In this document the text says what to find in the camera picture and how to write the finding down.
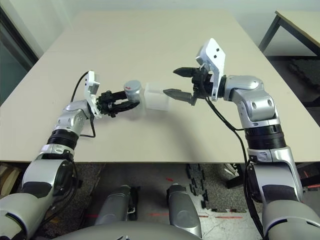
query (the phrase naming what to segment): metal table frame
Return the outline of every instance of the metal table frame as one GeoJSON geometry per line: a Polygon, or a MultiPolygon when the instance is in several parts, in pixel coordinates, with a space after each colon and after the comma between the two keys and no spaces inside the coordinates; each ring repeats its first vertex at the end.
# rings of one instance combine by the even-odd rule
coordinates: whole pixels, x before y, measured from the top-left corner
{"type": "Polygon", "coordinates": [[[296,39],[298,39],[301,43],[303,43],[307,48],[309,48],[314,54],[320,56],[320,47],[313,43],[310,39],[304,36],[301,32],[291,26],[287,21],[285,21],[280,16],[276,15],[273,22],[271,23],[268,31],[264,35],[262,41],[259,44],[259,49],[261,52],[264,52],[269,45],[270,41],[276,34],[279,27],[283,27],[290,34],[292,34],[296,39]]]}

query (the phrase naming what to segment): white bracket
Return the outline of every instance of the white bracket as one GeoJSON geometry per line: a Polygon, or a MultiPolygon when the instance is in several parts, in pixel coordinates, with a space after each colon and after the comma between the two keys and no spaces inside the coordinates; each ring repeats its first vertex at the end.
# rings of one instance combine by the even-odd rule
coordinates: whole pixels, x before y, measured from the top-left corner
{"type": "Polygon", "coordinates": [[[97,108],[97,91],[100,83],[96,81],[96,75],[94,71],[88,71],[88,74],[85,76],[84,84],[84,97],[88,102],[91,112],[95,118],[101,119],[102,114],[97,108]]]}
{"type": "Polygon", "coordinates": [[[212,71],[210,82],[213,83],[211,92],[212,101],[218,100],[218,89],[222,76],[224,75],[226,54],[218,45],[216,40],[210,38],[203,47],[199,50],[196,61],[200,65],[209,68],[212,71]]]}

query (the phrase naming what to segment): cable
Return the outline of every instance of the cable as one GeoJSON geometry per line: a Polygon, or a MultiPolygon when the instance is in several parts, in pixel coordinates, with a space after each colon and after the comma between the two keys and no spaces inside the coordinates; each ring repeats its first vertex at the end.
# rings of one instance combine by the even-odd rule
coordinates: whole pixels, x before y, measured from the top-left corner
{"type": "Polygon", "coordinates": [[[236,131],[242,131],[244,129],[243,128],[238,129],[238,128],[235,128],[234,126],[232,126],[232,124],[225,119],[225,117],[218,111],[218,109],[215,107],[215,105],[210,101],[209,97],[206,97],[205,101],[208,103],[208,105],[213,110],[213,112],[217,115],[217,117],[236,135],[236,137],[240,141],[241,149],[242,149],[242,153],[243,153],[244,164],[245,164],[245,169],[244,169],[244,173],[243,173],[244,198],[245,198],[250,216],[254,222],[254,225],[256,226],[261,237],[264,238],[264,228],[261,224],[259,215],[256,210],[256,206],[254,204],[254,201],[250,197],[250,191],[249,191],[248,184],[247,184],[248,183],[248,167],[249,167],[251,161],[250,161],[250,159],[247,160],[247,154],[246,154],[244,142],[242,141],[239,134],[236,132],[236,131]]]}
{"type": "Polygon", "coordinates": [[[73,165],[74,177],[75,177],[75,186],[74,186],[74,190],[72,192],[72,195],[63,204],[63,206],[59,210],[57,210],[51,216],[49,216],[45,220],[43,220],[42,223],[40,224],[40,227],[42,227],[45,224],[49,223],[52,219],[54,219],[56,216],[58,216],[71,203],[71,201],[74,199],[74,197],[76,195],[76,192],[77,192],[77,189],[78,189],[78,185],[79,185],[79,177],[78,177],[78,171],[77,171],[76,164],[75,164],[75,162],[73,160],[72,160],[72,165],[73,165]]]}
{"type": "MultiPolygon", "coordinates": [[[[78,86],[81,82],[81,80],[88,74],[89,71],[86,71],[84,74],[82,74],[82,76],[79,78],[78,82],[75,85],[75,88],[73,90],[72,96],[71,96],[71,100],[70,103],[72,103],[74,101],[78,86]]],[[[91,129],[92,129],[92,133],[93,135],[86,135],[86,134],[81,134],[81,137],[87,137],[87,138],[95,138],[96,137],[96,131],[95,131],[95,125],[94,125],[94,119],[95,116],[93,115],[93,113],[90,111],[90,125],[91,125],[91,129]]]]}
{"type": "Polygon", "coordinates": [[[88,74],[89,71],[86,71],[84,74],[82,74],[82,76],[79,78],[78,82],[76,83],[75,85],[75,88],[73,90],[73,94],[72,94],[72,97],[71,97],[71,100],[70,100],[70,103],[72,103],[74,101],[74,98],[75,98],[75,95],[76,95],[76,92],[77,92],[77,89],[78,89],[78,86],[81,82],[81,80],[85,77],[85,75],[88,74]]]}
{"type": "Polygon", "coordinates": [[[86,135],[86,134],[81,134],[81,137],[87,137],[87,138],[95,138],[96,137],[96,130],[95,130],[95,125],[94,125],[94,120],[95,120],[95,116],[93,115],[93,113],[90,113],[90,125],[91,125],[91,129],[92,129],[92,134],[93,135],[86,135]]]}
{"type": "Polygon", "coordinates": [[[230,122],[228,122],[225,117],[218,111],[218,109],[216,108],[216,106],[210,101],[209,97],[205,98],[205,101],[208,103],[208,105],[210,106],[210,108],[213,110],[213,112],[217,115],[217,117],[231,130],[231,131],[243,131],[243,128],[235,128],[234,126],[232,126],[232,124],[230,122]]]}

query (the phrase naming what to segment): table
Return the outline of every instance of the table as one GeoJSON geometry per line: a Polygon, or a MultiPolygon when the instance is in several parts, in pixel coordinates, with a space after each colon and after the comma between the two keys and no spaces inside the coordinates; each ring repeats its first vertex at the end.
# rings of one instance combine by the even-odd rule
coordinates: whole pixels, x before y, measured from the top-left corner
{"type": "MultiPolygon", "coordinates": [[[[277,105],[286,142],[295,160],[320,159],[320,129],[265,56],[223,10],[130,10],[80,13],[0,108],[0,160],[29,162],[46,144],[79,77],[99,74],[98,95],[121,91],[125,82],[192,91],[191,80],[172,73],[197,67],[195,56],[210,37],[226,53],[227,75],[264,81],[277,105]]],[[[83,99],[83,85],[75,100],[83,99]]],[[[220,99],[216,107],[241,127],[237,107],[220,99]]],[[[123,112],[95,120],[96,138],[80,137],[76,162],[242,163],[234,134],[203,100],[195,106],[171,101],[170,111],[150,110],[139,120],[123,112]]],[[[90,134],[89,122],[84,134],[90,134]]]]}
{"type": "Polygon", "coordinates": [[[275,18],[264,35],[259,49],[264,52],[280,26],[320,56],[320,12],[275,11],[275,18]]]}

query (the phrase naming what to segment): wall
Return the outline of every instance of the wall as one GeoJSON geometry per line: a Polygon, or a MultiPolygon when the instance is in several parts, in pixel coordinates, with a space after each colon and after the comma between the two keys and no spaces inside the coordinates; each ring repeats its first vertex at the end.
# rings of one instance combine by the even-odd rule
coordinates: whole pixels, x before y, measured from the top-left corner
{"type": "MultiPolygon", "coordinates": [[[[38,56],[71,25],[73,17],[84,10],[227,9],[257,45],[275,17],[275,10],[320,11],[319,0],[2,0],[1,5],[38,56]]],[[[210,23],[204,24],[214,37],[210,23]]],[[[313,55],[281,28],[265,53],[313,55]]]]}

